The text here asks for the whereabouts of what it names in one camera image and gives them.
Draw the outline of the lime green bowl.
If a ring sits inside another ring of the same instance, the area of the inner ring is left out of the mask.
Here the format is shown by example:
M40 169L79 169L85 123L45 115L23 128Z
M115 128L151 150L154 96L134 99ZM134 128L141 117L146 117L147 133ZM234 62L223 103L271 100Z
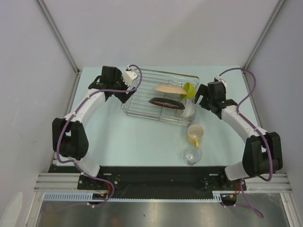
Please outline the lime green bowl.
M182 88L185 91L185 93L180 95L181 100L183 100L185 98L193 99L195 97L196 90L195 90L195 87L193 84L188 82Z

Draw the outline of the beige bird pattern plate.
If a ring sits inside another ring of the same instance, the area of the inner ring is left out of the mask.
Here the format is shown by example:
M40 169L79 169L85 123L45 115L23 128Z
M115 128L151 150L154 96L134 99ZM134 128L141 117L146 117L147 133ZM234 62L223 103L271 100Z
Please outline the beige bird pattern plate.
M179 95L186 95L187 91L180 86L175 86L171 84L161 84L155 86L153 88L156 91L163 92L163 93L172 93L172 94L179 94Z

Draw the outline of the white bowl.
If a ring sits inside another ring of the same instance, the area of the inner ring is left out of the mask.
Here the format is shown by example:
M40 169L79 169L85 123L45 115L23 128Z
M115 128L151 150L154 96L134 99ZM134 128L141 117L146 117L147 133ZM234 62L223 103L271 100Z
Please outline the white bowl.
M194 104L188 98L184 98L181 103L184 105L185 109L184 110L178 109L177 117L182 119L188 119L191 116L193 116L193 114L196 111L196 104Z

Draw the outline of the metal wire dish rack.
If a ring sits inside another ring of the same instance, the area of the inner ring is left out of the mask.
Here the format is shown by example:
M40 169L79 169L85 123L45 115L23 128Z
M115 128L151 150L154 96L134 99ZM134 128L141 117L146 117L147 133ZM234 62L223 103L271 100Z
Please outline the metal wire dish rack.
M167 71L141 69L142 82L131 98L121 105L127 115L164 121L173 124L188 126L195 118L195 113L189 117L182 117L183 110L180 104L186 105L186 100L180 94L164 93L155 90L159 85L183 87L190 83L198 88L199 78L187 74Z

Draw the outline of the red rimmed beige plate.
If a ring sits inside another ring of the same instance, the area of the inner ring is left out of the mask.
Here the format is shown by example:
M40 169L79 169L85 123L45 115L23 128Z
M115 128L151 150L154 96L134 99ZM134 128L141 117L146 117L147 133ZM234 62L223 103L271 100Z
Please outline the red rimmed beige plate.
M166 107L170 109L181 109L181 110L185 109L184 105L181 102L167 98L154 97L151 98L148 102L153 105Z

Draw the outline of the yellow mug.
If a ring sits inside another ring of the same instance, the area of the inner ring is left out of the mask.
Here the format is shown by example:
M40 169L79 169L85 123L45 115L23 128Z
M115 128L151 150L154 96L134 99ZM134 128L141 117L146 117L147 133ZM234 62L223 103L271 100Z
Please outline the yellow mug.
M202 128L202 126L197 124L189 126L187 130L187 141L189 144L198 148L200 146L203 136L204 129Z

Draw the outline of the clear drinking glass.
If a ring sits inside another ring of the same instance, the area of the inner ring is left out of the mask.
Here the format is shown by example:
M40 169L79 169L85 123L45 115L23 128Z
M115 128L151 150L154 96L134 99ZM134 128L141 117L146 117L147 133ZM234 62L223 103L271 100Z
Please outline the clear drinking glass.
M183 152L184 162L189 166L195 165L201 160L201 157L201 150L196 146L188 146Z

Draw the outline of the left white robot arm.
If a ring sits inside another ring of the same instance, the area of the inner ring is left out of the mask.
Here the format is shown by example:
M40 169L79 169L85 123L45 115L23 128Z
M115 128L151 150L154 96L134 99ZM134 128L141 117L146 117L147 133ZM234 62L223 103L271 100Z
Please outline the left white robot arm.
M81 173L89 176L94 189L105 183L99 174L100 165L89 154L89 140L85 127L91 117L111 96L125 103L137 91L143 79L142 70L134 64L122 72L117 67L103 66L101 74L89 85L80 103L63 118L52 122L53 150L59 163L74 164Z

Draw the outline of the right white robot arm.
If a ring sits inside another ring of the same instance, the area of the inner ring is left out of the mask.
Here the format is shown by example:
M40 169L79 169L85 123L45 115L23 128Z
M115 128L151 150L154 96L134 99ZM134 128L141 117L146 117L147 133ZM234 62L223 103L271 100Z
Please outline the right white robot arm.
M282 169L279 134L254 125L242 114L238 103L226 99L226 86L222 81L201 84L193 102L230 125L245 143L242 160L227 166L223 175L219 176L218 184L222 189L229 190L235 185L236 180L253 177L260 177L269 182L274 172Z

